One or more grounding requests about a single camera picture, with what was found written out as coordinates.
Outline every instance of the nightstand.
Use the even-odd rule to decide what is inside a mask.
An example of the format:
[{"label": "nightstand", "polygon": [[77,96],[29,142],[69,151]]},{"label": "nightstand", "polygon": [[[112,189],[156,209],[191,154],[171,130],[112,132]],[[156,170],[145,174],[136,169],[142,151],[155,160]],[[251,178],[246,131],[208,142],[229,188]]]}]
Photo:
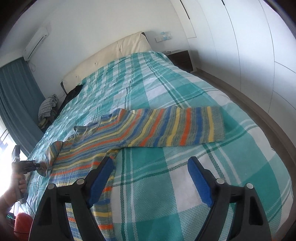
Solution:
[{"label": "nightstand", "polygon": [[172,52],[164,53],[170,61],[178,68],[190,73],[193,71],[192,63],[188,50],[175,50]]}]

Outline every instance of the headboard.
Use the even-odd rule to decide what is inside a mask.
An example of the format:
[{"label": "headboard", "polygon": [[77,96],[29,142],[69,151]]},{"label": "headboard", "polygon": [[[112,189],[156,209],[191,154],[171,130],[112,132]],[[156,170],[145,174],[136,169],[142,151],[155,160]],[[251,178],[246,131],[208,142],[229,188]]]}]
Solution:
[{"label": "headboard", "polygon": [[72,71],[64,76],[61,86],[67,94],[85,77],[107,65],[111,61],[128,56],[132,53],[147,52],[150,50],[152,49],[148,43],[145,33],[138,32],[124,37],[103,48],[77,65]]}]

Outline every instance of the teal plaid bedspread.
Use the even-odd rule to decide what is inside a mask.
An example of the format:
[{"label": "teal plaid bedspread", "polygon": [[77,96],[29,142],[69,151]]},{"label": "teal plaid bedspread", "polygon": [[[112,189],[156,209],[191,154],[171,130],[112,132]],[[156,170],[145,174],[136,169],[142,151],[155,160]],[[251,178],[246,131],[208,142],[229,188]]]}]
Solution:
[{"label": "teal plaid bedspread", "polygon": [[[117,108],[181,108],[221,106],[225,140],[187,147],[124,148],[117,167],[110,203],[112,214],[104,231],[106,240],[194,240],[209,208],[203,204],[187,171],[196,156],[216,178],[231,185],[252,183],[269,221],[271,233],[287,219],[292,183],[287,169],[271,149],[262,130],[225,94],[200,78],[181,71],[155,52],[137,53],[109,63],[82,80],[80,94],[66,105],[49,127],[30,159],[46,160],[47,147],[65,141],[73,127],[97,122]],[[36,212],[49,177],[33,172],[28,203]],[[24,210],[30,213],[27,205]],[[229,206],[220,237],[224,240],[233,216]],[[77,228],[72,230],[80,240]]]}]

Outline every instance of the striped sweater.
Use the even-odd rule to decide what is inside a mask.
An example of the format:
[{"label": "striped sweater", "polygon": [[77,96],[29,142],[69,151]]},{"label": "striped sweater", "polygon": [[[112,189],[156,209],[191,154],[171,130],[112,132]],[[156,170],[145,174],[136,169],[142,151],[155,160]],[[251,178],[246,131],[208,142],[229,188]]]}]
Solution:
[{"label": "striped sweater", "polygon": [[[85,178],[105,156],[114,159],[124,147],[185,146],[224,139],[219,107],[117,109],[102,116],[99,123],[75,126],[74,130],[75,135],[65,142],[54,142],[46,152],[48,164],[52,166],[49,182],[57,186],[71,185],[77,179]],[[114,171],[99,202],[92,207],[107,239],[113,238],[110,207],[113,175]],[[72,231],[77,230],[71,206],[67,206],[67,214]]]}]

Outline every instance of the sweater sleeve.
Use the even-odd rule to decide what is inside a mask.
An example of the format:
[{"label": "sweater sleeve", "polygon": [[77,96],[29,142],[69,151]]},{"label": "sweater sleeve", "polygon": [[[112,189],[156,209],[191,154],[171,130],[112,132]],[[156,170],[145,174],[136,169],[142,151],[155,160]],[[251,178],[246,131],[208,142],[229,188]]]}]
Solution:
[{"label": "sweater sleeve", "polygon": [[224,139],[219,107],[121,110],[117,134],[122,147],[196,145]]}]

